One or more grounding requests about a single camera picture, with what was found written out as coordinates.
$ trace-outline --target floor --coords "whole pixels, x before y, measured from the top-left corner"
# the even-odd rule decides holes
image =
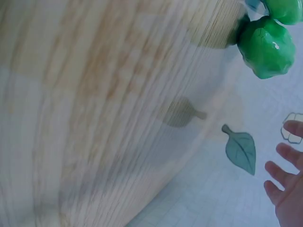
[[[128,227],[278,227],[274,207],[263,189],[270,179],[268,160],[296,170],[275,152],[289,113],[303,113],[303,24],[287,27],[297,46],[288,75],[259,80],[243,66],[242,77],[224,104],[200,151]],[[249,132],[257,150],[256,174],[234,166],[225,154],[221,127]],[[303,150],[303,145],[295,145]]]

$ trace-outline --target light wood surface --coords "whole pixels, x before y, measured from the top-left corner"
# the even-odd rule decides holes
[[[0,1],[0,226],[122,227],[238,77],[237,0]]]

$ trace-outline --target wooden panel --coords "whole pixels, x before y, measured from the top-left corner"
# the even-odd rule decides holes
[[[237,0],[0,6],[0,224],[124,226],[211,127],[238,76],[237,49],[225,47],[244,7]]]

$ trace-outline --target flower shape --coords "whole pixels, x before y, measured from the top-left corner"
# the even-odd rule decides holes
[[[286,119],[284,120],[283,124],[286,121],[291,121],[291,120],[295,120],[295,121],[300,121],[303,122],[303,114],[301,113],[290,113]],[[293,134],[291,134],[290,132],[286,131],[283,127],[281,128],[281,134],[283,136],[283,138],[285,140],[288,140],[288,142],[290,143],[294,143],[294,144],[300,144],[302,142],[302,138],[295,136]]]

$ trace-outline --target child's hand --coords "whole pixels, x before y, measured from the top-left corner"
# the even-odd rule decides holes
[[[303,122],[288,121],[284,128],[293,135],[303,137]],[[303,153],[286,144],[279,144],[277,152],[291,162],[300,173],[290,174],[273,162],[267,162],[265,169],[285,188],[281,191],[271,181],[266,181],[264,187],[270,200],[276,207],[276,216],[281,227],[303,226]]]

